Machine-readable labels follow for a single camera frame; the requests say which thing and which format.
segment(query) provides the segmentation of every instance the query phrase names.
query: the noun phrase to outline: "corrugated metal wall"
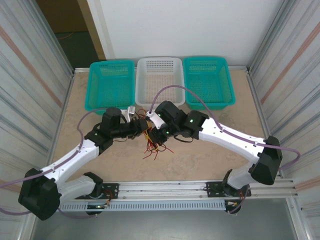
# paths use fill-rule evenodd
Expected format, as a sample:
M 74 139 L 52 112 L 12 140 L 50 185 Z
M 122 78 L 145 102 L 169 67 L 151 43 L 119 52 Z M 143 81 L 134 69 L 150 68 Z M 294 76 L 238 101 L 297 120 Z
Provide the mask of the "corrugated metal wall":
M 0 184 L 47 164 L 72 69 L 32 0 L 0 1 Z M 0 206 L 21 212 L 20 184 L 0 189 Z M 0 213 L 0 239 L 21 217 Z
M 293 178 L 313 237 L 320 238 L 320 1 L 293 1 L 251 68 L 270 134 L 301 152 Z M 295 157 L 284 152 L 284 162 Z

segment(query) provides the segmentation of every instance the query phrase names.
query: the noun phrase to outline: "floor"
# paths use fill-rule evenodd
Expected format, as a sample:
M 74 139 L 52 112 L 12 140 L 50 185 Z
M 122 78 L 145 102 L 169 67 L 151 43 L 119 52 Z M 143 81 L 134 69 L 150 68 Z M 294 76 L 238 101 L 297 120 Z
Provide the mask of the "floor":
M 88 31 L 55 33 L 55 36 L 72 68 L 89 68 L 100 61 Z
M 285 199 L 247 199 L 238 215 L 224 211 L 103 212 L 37 220 L 33 240 L 296 240 Z
M 250 87 L 243 70 L 230 71 L 236 103 L 214 114 L 220 123 L 249 135 L 263 137 L 263 131 Z M 61 158 L 80 141 L 76 126 L 86 113 L 84 101 L 87 90 L 88 73 L 77 73 L 67 105 L 62 128 L 58 138 L 54 161 Z M 185 104 L 185 112 L 190 111 Z M 101 116 L 92 113 L 81 124 L 84 133 L 101 121 Z M 143 159 L 146 154 L 146 140 L 143 136 L 113 145 L 96 159 L 81 167 L 71 178 L 85 172 L 93 172 L 104 181 L 178 181 L 178 180 L 219 180 L 229 169 L 236 169 L 247 163 L 240 155 L 219 145 L 194 140 L 182 143 L 169 139 L 166 146 L 170 151 L 160 152 Z

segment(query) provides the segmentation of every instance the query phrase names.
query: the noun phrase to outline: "red wire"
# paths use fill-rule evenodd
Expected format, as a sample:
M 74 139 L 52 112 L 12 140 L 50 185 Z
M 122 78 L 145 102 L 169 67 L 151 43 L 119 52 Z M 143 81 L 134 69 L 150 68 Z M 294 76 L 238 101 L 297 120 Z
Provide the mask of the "red wire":
M 104 192 L 105 192 L 105 193 L 109 192 L 109 195 L 110 195 L 110 197 L 109 197 L 109 201 L 110 201 L 111 199 L 113 199 L 113 198 L 114 198 L 114 195 L 113 195 L 113 193 L 112 193 L 112 191 L 111 191 L 111 190 L 109 190 L 109 189 L 105 189 L 105 190 L 104 190 Z
M 158 156 L 158 150 L 156 151 L 156 154 L 155 154 L 155 157 L 154 157 L 154 159 L 153 160 L 156 160 L 156 158 L 157 158 L 157 156 Z
M 137 112 L 137 115 L 138 115 L 138 118 L 140 118 L 140 119 L 145 119 L 146 118 L 146 115 L 147 115 L 147 112 L 146 112 L 146 110 L 144 110 L 143 108 L 140 108 L 139 110 L 138 110 L 138 112 Z
M 174 154 L 174 151 L 172 151 L 170 148 L 168 148 L 167 146 L 160 146 L 160 147 L 163 147 L 163 148 L 165 148 L 165 149 L 168 149 L 170 152 L 172 152 L 173 154 Z
M 243 199 L 243 197 L 244 197 L 244 195 L 243 195 L 243 193 L 242 193 L 242 191 L 241 191 L 241 190 L 239 191 L 239 193 L 240 193 L 240 200 L 242 200 L 242 199 Z
M 149 154 L 148 156 L 145 156 L 145 157 L 144 157 L 144 158 L 142 158 L 142 159 L 146 159 L 146 158 L 150 157 L 150 156 L 151 156 L 151 154 L 152 154 L 152 152 L 150 152 L 150 154 Z

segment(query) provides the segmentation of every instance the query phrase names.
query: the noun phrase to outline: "orange stripe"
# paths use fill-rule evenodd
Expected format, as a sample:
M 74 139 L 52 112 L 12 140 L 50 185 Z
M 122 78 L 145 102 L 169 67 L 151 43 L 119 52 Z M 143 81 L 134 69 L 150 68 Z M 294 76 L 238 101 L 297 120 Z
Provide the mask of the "orange stripe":
M 62 102 L 59 98 L 54 94 L 54 92 L 49 88 L 49 86 L 45 83 L 45 81 L 41 78 L 37 70 L 32 66 L 32 64 L 28 61 L 28 59 L 24 56 L 24 54 L 19 50 L 17 45 L 12 41 L 6 31 L 0 26 L 0 36 L 3 40 L 8 44 L 8 46 L 12 49 L 12 51 L 17 55 L 17 57 L 21 60 L 21 62 L 25 65 L 25 67 L 33 74 L 35 79 L 42 85 L 42 87 L 47 91 L 47 93 L 53 98 L 56 104 L 59 107 L 62 106 Z
M 308 181 L 301 182 L 295 186 L 295 189 L 300 192 L 316 186 L 320 186 L 320 176 L 312 178 Z
M 293 64 L 297 61 L 297 59 L 305 52 L 305 50 L 309 47 L 309 45 L 313 42 L 313 40 L 316 38 L 316 36 L 320 32 L 320 22 L 316 25 L 316 27 L 312 30 L 312 32 L 309 34 L 309 36 L 304 40 L 299 50 L 296 52 L 294 57 L 291 59 L 291 61 L 288 63 L 288 65 L 283 69 L 283 71 L 280 73 L 280 75 L 277 77 L 277 79 L 274 81 L 274 83 L 271 85 L 270 89 L 266 92 L 266 94 L 261 99 L 261 103 L 264 104 L 266 99 L 269 97 L 271 92 L 276 88 L 276 86 L 280 83 L 280 81 L 284 78 L 284 76 L 287 74 L 287 72 L 291 69 Z
M 302 204 L 302 206 L 310 206 L 310 205 L 319 205 L 320 201 L 310 202 L 306 204 Z
M 0 180 L 0 185 L 6 184 L 7 181 Z M 4 189 L 7 189 L 12 192 L 20 193 L 21 187 L 16 184 L 11 184 L 9 186 L 5 186 Z

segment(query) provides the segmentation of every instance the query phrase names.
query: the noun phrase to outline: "purple cable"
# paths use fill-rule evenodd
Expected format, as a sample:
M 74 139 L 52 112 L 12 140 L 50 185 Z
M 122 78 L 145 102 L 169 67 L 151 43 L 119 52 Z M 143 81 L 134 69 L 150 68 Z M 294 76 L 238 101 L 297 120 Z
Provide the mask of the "purple cable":
M 181 89 L 184 89 L 185 91 L 189 92 L 190 94 L 192 94 L 196 99 L 198 99 L 200 101 L 200 103 L 205 107 L 205 109 L 210 113 L 211 117 L 213 118 L 213 120 L 215 121 L 215 124 L 218 126 L 218 128 L 225 132 L 226 134 L 236 138 L 236 139 L 239 139 L 239 140 L 242 140 L 246 143 L 249 143 L 249 144 L 256 144 L 254 141 L 252 140 L 248 140 L 244 137 L 241 137 L 241 136 L 238 136 L 232 132 L 229 132 L 225 129 L 222 128 L 222 126 L 220 125 L 220 123 L 218 122 L 218 119 L 215 117 L 215 115 L 213 114 L 213 112 L 208 108 L 208 106 L 204 103 L 204 101 L 201 100 L 200 97 L 198 97 L 194 92 L 192 92 L 191 90 L 189 90 L 188 88 L 184 87 L 184 86 L 180 86 L 180 85 L 169 85 L 169 86 L 166 86 L 164 88 L 162 88 L 154 97 L 153 99 L 153 102 L 151 104 L 151 108 L 149 110 L 149 112 L 151 113 L 152 112 L 152 109 L 154 108 L 154 105 L 155 105 L 155 102 L 158 98 L 158 96 L 166 89 L 169 89 L 169 88 L 181 88 Z M 289 167 L 291 167 L 293 164 L 295 164 L 299 158 L 300 158 L 300 152 L 298 150 L 295 150 L 293 148 L 289 148 L 289 147 L 284 147 L 284 146 L 273 146 L 273 145 L 269 145 L 269 144 L 263 144 L 263 143 L 258 143 L 257 144 L 258 146 L 260 147 L 265 147 L 265 148 L 270 148 L 270 149 L 279 149 L 279 150 L 284 150 L 284 151 L 290 151 L 290 152 L 294 152 L 296 153 L 296 158 L 294 160 L 292 160 L 291 162 L 288 162 L 287 164 L 283 165 L 282 167 L 279 168 L 279 170 L 284 170 L 284 169 L 287 169 Z
M 80 140 L 80 144 L 79 144 L 79 149 L 82 148 L 82 145 L 84 144 L 84 134 L 83 132 L 80 130 L 80 124 L 81 122 L 84 120 L 84 118 L 86 116 L 88 116 L 89 114 L 91 113 L 94 113 L 94 112 L 97 112 L 97 111 L 101 111 L 101 110 L 106 110 L 106 108 L 97 108 L 95 110 L 92 110 L 92 111 L 89 111 L 87 112 L 85 115 L 83 115 L 83 117 L 80 119 L 80 121 L 78 122 L 77 126 L 76 126 L 76 129 L 78 130 L 78 132 L 80 133 L 80 136 L 81 136 L 81 140 Z M 76 150 L 70 157 L 68 157 L 66 160 L 62 161 L 61 163 L 57 164 L 55 167 L 54 167 L 54 170 L 56 170 L 57 168 L 61 167 L 62 165 L 64 165 L 65 163 L 69 162 L 71 159 L 73 159 L 77 154 L 78 154 L 78 150 Z M 39 178 L 43 175 L 46 175 L 48 173 L 51 173 L 53 171 L 53 169 L 50 169 L 50 170 L 47 170 L 47 171 L 44 171 L 44 172 L 41 172 L 39 174 L 36 174 L 36 175 L 32 175 L 32 176 L 28 176 L 28 177 L 24 177 L 24 178 L 21 178 L 21 179 L 17 179 L 17 180 L 14 180 L 14 181 L 9 181 L 9 182 L 6 182 L 4 184 L 1 184 L 0 185 L 0 189 L 4 188 L 4 187 L 7 187 L 9 185 L 12 185 L 12 184 L 17 184 L 17 183 L 21 183 L 21 182 L 24 182 L 24 181 L 28 181 L 28 180 L 31 180 L 31 179 L 35 179 L 35 178 Z M 3 208 L 0 207 L 0 212 L 3 213 L 3 214 L 7 214 L 7 215 L 13 215 L 13 216 L 20 216 L 20 215 L 26 215 L 26 214 L 29 214 L 31 213 L 30 211 L 24 211 L 24 212 L 11 212 L 11 211 L 7 211 L 7 210 L 4 210 Z

